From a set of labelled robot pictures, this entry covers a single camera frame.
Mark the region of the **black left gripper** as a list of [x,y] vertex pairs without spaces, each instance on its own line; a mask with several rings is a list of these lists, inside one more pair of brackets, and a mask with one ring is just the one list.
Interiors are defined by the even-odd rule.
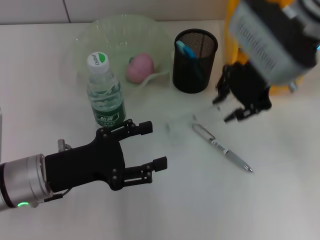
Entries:
[[94,181],[103,181],[113,191],[118,191],[123,187],[152,183],[153,172],[168,168],[167,157],[125,168],[123,151],[118,141],[152,132],[151,121],[135,124],[132,119],[128,119],[115,126],[99,128],[95,139],[87,145],[47,155],[45,173],[50,189],[57,193]]

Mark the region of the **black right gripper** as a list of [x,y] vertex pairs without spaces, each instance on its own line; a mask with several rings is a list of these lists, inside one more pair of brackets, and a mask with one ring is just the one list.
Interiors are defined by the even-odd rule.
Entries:
[[244,108],[237,108],[228,114],[223,121],[242,121],[250,116],[250,111],[257,114],[272,107],[269,98],[270,87],[266,84],[255,67],[247,62],[235,62],[222,68],[221,77],[215,87],[217,96],[213,103],[223,102],[230,91]]

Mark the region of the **water bottle green label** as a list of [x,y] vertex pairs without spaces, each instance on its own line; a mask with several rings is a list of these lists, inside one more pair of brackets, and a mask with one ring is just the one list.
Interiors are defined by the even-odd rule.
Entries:
[[110,68],[108,56],[93,52],[87,57],[89,76],[87,96],[95,121],[102,127],[114,127],[126,119],[121,84]]

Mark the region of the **pink peach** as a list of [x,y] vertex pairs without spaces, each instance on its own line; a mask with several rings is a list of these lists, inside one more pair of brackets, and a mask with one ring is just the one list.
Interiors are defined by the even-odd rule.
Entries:
[[147,53],[140,53],[129,60],[126,66],[126,79],[134,84],[141,84],[148,76],[155,73],[152,57]]

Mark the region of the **black mesh pen holder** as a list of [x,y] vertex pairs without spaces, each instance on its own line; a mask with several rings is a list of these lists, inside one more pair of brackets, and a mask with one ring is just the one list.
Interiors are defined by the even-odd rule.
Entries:
[[[182,41],[194,51],[203,73],[203,80],[199,81],[195,76],[190,60],[180,53],[176,41]],[[216,37],[206,30],[191,28],[179,33],[174,40],[173,85],[179,91],[188,94],[196,94],[205,90],[211,78],[217,50]]]

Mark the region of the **silver retractable pen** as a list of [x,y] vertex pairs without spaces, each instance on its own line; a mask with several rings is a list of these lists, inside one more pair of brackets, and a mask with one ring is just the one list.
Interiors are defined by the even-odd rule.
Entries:
[[214,149],[224,155],[226,159],[231,161],[237,167],[242,170],[245,170],[249,173],[253,173],[253,169],[243,161],[238,155],[236,155],[229,148],[221,144],[215,136],[213,136],[206,128],[204,128],[201,124],[193,123],[191,125],[192,129],[195,133],[197,133],[202,139],[204,139],[207,143],[209,143]]

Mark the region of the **green translucent fruit plate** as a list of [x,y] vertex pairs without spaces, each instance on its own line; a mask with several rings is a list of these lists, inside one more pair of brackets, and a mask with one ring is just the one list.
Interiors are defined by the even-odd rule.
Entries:
[[[90,23],[72,43],[71,55],[73,69],[83,80],[90,73],[89,54],[105,53],[122,87],[133,90],[167,79],[172,71],[173,51],[174,41],[159,22],[142,15],[118,14]],[[126,68],[139,54],[152,58],[155,72],[136,84],[128,81]]]

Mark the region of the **yellow plastic storage bin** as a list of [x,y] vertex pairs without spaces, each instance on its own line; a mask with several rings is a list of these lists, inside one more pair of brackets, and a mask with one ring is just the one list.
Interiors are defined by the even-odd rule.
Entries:
[[[227,64],[227,65],[231,65],[235,62],[245,64],[248,61],[247,55],[242,51],[237,40],[235,40],[235,38],[232,37],[229,32],[229,23],[240,1],[241,0],[227,0],[226,17],[224,21],[224,47],[223,47],[224,48],[223,61],[224,61],[224,64]],[[266,1],[278,4],[281,9],[283,9],[284,7],[287,7],[288,5],[294,2],[294,0],[266,0]],[[304,81],[304,77],[303,76],[299,77],[295,81],[296,86],[300,87],[303,81]],[[271,96],[283,96],[293,92],[294,90],[291,90],[289,86],[272,86],[270,88],[269,94]]]

